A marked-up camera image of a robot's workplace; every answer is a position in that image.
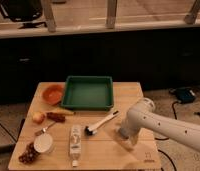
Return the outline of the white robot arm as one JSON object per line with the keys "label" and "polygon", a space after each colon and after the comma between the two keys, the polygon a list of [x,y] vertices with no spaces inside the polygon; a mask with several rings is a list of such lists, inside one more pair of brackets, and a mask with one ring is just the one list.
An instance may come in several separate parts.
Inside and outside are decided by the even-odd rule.
{"label": "white robot arm", "polygon": [[200,152],[200,125],[160,116],[154,110],[151,99],[140,99],[126,112],[119,134],[134,142],[140,130],[146,128]]}

